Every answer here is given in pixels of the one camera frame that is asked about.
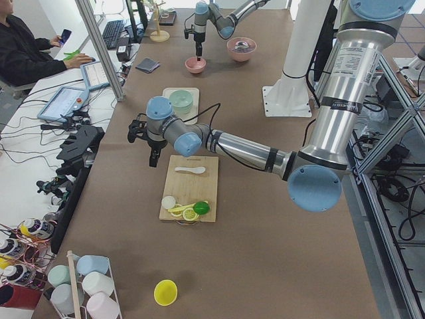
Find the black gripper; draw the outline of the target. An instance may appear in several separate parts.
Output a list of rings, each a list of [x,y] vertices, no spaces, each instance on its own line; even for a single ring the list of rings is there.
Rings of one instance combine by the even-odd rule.
[[[136,139],[146,141],[151,148],[149,155],[149,166],[157,167],[157,163],[161,155],[161,150],[165,148],[166,141],[155,141],[148,136],[147,122],[141,120],[142,116],[146,116],[146,114],[143,112],[139,113],[136,116],[136,119],[133,119],[131,124],[128,126],[127,140],[129,143],[134,143]]]
[[[205,42],[206,29],[206,25],[192,25],[190,28],[184,29],[186,39],[189,38],[189,35],[193,35],[196,47],[197,60],[200,60],[200,56],[203,55],[202,44]]]

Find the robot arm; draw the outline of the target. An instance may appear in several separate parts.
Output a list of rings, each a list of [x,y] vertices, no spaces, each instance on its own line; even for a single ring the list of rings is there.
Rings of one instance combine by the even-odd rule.
[[[208,21],[215,26],[218,35],[222,39],[227,40],[231,38],[236,26],[241,20],[245,19],[255,10],[265,6],[267,2],[268,0],[246,1],[227,16],[224,16],[220,11],[220,7],[212,1],[210,3],[204,1],[198,2],[192,14],[194,17],[193,24],[190,28],[184,28],[185,39],[188,39],[189,35],[193,35],[197,61],[200,61],[203,55],[203,43],[205,42]]]
[[[141,139],[148,143],[150,166],[157,165],[167,145],[185,157],[200,148],[226,155],[251,169],[280,176],[298,207],[326,211],[341,196],[341,180],[348,166],[345,149],[382,51],[395,42],[403,17],[412,6],[412,1],[346,3],[337,32],[340,48],[315,127],[309,141],[297,152],[286,153],[208,124],[188,125],[175,115],[170,100],[162,96],[149,100],[145,120],[132,121],[128,141]]]

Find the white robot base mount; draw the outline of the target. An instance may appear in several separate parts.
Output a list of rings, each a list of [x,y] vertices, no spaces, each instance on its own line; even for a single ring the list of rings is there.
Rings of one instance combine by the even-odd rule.
[[[267,117],[311,117],[305,76],[331,5],[328,0],[300,2],[282,76],[273,86],[263,87]]]

